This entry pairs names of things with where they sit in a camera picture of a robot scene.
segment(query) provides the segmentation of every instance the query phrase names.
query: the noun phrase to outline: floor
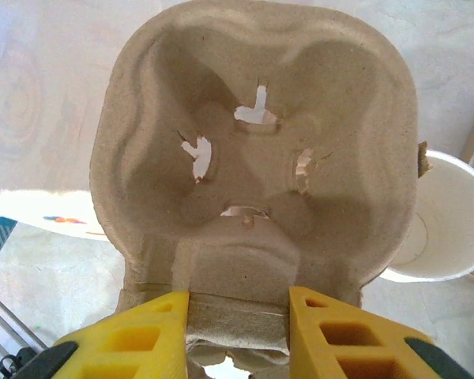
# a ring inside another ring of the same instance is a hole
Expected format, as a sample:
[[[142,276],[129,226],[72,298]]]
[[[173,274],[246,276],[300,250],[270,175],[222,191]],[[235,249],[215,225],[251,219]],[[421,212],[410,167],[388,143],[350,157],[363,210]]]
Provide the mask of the floor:
[[[0,253],[0,299],[48,345],[115,308],[123,259],[108,242],[18,224]],[[393,283],[365,288],[363,308],[430,335],[474,375],[474,281]],[[244,378],[229,365],[209,374]]]

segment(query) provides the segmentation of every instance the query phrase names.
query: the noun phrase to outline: white paper cup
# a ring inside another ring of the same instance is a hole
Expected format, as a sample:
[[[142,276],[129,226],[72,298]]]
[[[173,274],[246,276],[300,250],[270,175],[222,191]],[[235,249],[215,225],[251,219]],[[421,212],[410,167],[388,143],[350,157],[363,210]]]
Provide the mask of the white paper cup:
[[[381,274],[394,282],[449,280],[474,270],[474,169],[429,150],[409,236]]]

